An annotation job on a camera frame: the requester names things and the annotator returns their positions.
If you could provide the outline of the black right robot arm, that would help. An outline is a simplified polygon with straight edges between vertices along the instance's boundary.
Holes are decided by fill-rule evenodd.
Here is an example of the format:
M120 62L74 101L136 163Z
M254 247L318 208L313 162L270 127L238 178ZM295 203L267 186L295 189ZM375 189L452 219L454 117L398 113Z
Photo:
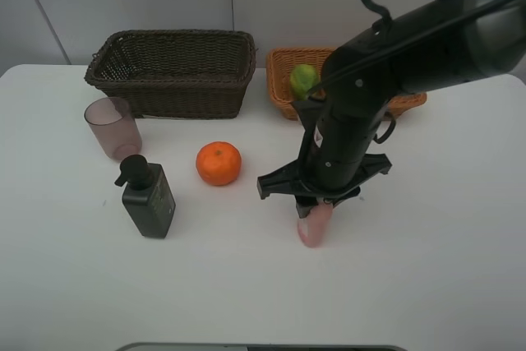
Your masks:
M414 95L512 72L525 55L525 0L431 0L379 20L325 60L323 99L296 101L304 128L298 157L257 179L261 198L292 195L305 217L320 201L338 205L390 171L368 152L398 95Z

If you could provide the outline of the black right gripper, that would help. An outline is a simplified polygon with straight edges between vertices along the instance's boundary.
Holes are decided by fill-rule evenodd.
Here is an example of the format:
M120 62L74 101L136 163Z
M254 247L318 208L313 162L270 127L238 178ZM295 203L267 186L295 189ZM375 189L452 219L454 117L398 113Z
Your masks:
M257 178L256 186L262 200L271 194L300 196L296 198L299 219L305 219L311 210L318 206L318 199L334 208L348 199L358 196L360 186L377 174L386 175L391 170L391 162L385 154L365 154L351 181L340 189L330 190L316 187L300 174L298 160Z

